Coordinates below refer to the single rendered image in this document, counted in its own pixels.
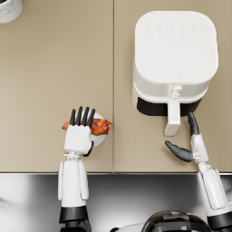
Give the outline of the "pale air fryer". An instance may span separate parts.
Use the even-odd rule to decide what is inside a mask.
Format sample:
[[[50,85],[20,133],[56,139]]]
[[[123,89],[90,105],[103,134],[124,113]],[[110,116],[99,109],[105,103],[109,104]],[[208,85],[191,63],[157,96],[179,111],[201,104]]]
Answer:
[[[194,11],[152,11],[135,26],[133,104],[142,114],[166,116],[168,102],[180,115],[194,111],[218,69],[216,28]]]

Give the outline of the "small white plate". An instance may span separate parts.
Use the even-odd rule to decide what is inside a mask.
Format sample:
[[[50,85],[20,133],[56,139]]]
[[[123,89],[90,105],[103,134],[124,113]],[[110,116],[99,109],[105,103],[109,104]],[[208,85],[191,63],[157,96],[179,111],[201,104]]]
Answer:
[[[95,112],[93,118],[94,119],[102,119],[102,116],[99,113]],[[101,134],[101,135],[92,134],[91,140],[94,142],[93,147],[99,146],[101,143],[103,143],[105,138],[106,138],[105,134]]]

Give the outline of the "dark round robot body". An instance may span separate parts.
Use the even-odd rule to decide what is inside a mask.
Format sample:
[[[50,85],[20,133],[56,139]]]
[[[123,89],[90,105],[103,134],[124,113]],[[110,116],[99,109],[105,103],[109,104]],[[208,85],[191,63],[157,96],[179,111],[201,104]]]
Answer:
[[[168,210],[150,216],[144,224],[114,227],[110,232],[211,232],[211,229],[194,214]]]

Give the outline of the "roasted drumstick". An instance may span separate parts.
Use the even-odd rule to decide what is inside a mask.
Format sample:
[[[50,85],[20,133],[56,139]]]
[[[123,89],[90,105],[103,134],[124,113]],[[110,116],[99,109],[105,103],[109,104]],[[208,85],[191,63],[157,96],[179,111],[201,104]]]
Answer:
[[[83,134],[93,134],[93,135],[102,135],[107,134],[111,128],[112,123],[104,119],[93,119],[92,126],[88,127],[87,125],[82,125],[81,123],[74,123],[71,125],[69,121],[66,121],[62,126],[63,130],[75,131]]]

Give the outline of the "white marbled pot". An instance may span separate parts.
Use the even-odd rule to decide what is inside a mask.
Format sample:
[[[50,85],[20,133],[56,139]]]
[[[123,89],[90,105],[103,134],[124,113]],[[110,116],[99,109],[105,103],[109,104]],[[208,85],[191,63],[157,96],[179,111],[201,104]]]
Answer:
[[[0,0],[0,24],[12,22],[22,10],[22,0]]]

